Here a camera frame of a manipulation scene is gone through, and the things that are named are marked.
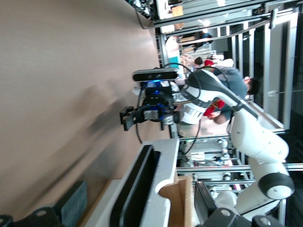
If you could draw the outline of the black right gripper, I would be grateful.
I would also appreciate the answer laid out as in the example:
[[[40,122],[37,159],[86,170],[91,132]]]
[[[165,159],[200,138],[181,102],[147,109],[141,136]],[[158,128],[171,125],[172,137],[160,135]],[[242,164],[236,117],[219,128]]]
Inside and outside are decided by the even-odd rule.
[[[180,122],[180,113],[174,104],[180,95],[178,85],[172,81],[140,82],[137,108],[126,106],[120,112],[120,121],[124,131],[144,121],[159,122],[161,129],[165,125]]]

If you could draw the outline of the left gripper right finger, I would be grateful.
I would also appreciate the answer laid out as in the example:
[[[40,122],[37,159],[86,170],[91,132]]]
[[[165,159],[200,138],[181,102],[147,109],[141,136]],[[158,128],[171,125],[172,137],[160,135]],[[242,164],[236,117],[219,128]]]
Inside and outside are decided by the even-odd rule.
[[[256,215],[251,221],[242,217],[234,207],[219,207],[206,185],[195,182],[194,207],[199,227],[280,227],[279,221],[271,216]]]

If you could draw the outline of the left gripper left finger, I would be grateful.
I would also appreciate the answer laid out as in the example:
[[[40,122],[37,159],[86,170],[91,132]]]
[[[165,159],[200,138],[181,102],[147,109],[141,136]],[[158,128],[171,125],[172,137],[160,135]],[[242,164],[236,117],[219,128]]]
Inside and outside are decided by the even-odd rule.
[[[0,216],[2,227],[74,227],[87,206],[87,182],[77,181],[51,207],[36,209],[27,217],[14,221],[10,215]]]

